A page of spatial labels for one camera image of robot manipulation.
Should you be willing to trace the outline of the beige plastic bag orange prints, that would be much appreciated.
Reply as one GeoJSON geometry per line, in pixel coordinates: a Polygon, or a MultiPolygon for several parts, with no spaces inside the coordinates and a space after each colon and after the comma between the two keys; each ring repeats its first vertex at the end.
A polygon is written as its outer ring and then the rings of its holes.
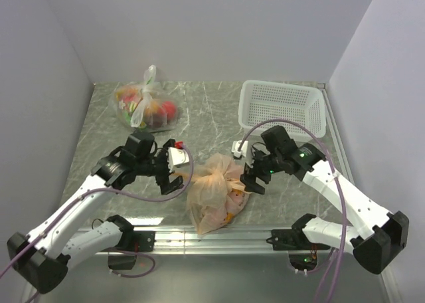
{"type": "Polygon", "coordinates": [[[194,168],[175,173],[189,181],[186,209],[198,235],[229,224],[246,206],[250,193],[240,181],[244,168],[227,155],[216,153],[194,168]]]}

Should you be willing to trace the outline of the white perforated plastic basket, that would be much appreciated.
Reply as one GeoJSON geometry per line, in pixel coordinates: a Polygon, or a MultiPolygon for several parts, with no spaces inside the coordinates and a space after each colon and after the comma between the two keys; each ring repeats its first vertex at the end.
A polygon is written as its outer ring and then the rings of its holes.
{"type": "Polygon", "coordinates": [[[322,92],[308,86],[245,81],[238,105],[238,123],[244,131],[276,118],[300,124],[317,138],[324,137],[327,122],[322,92]]]}

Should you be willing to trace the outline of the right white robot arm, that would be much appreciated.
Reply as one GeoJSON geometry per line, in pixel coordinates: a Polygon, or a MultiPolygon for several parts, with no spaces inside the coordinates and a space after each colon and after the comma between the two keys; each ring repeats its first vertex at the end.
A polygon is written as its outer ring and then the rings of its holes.
{"type": "Polygon", "coordinates": [[[293,224],[292,241],[299,249],[326,245],[353,255],[368,272],[380,274],[406,247],[409,219],[375,203],[331,163],[324,149],[312,144],[297,146],[281,125],[261,133],[266,151],[251,148],[247,138],[232,144],[232,154],[245,161],[240,176],[247,192],[260,195],[274,173],[284,172],[310,186],[343,216],[342,224],[306,214],[293,224]]]}

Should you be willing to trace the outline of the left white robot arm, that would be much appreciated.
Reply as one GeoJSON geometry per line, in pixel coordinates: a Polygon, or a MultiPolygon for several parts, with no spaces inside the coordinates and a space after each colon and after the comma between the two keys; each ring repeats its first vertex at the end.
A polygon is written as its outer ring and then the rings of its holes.
{"type": "Polygon", "coordinates": [[[154,177],[165,202],[180,196],[189,185],[175,169],[189,165],[193,157],[183,142],[174,139],[158,147],[147,132],[135,131],[126,143],[101,158],[82,185],[49,218],[26,234],[15,233],[7,241],[13,268],[38,294],[55,289],[68,271],[92,255],[112,250],[131,255],[140,248],[134,226],[123,217],[114,215],[99,227],[77,235],[77,230],[89,217],[116,195],[141,200],[140,196],[124,191],[137,177],[154,177]]]}

